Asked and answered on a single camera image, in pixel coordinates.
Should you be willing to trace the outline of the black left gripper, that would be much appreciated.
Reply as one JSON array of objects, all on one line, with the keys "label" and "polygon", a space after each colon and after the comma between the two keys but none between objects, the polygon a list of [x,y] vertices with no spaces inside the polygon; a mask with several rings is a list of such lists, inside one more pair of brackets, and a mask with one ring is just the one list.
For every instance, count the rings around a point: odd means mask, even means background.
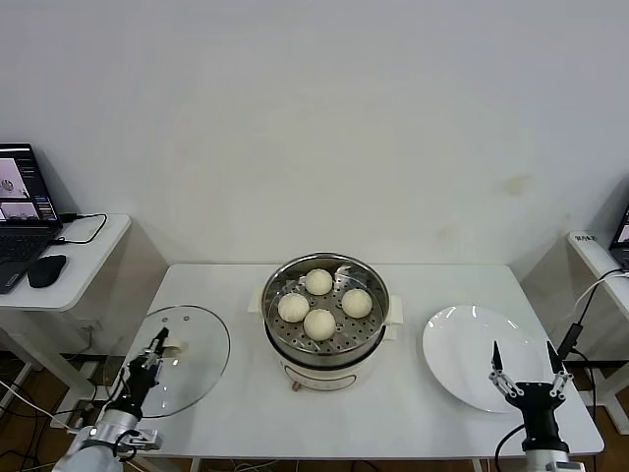
[{"label": "black left gripper", "polygon": [[163,327],[143,350],[140,356],[142,362],[129,365],[126,384],[122,392],[109,404],[110,409],[131,414],[136,419],[143,417],[143,403],[149,391],[158,382],[163,363],[164,343],[168,335],[169,329]]}]

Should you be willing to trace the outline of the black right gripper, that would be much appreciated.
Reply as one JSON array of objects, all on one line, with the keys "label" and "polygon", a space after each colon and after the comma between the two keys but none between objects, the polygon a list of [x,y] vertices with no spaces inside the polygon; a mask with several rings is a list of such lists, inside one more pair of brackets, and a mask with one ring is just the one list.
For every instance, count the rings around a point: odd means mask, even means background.
[{"label": "black right gripper", "polygon": [[553,345],[546,343],[549,363],[554,374],[550,383],[515,383],[505,374],[497,341],[492,345],[489,380],[522,415],[526,437],[522,446],[567,446],[559,435],[554,412],[565,402],[565,387],[573,375],[564,367]]}]

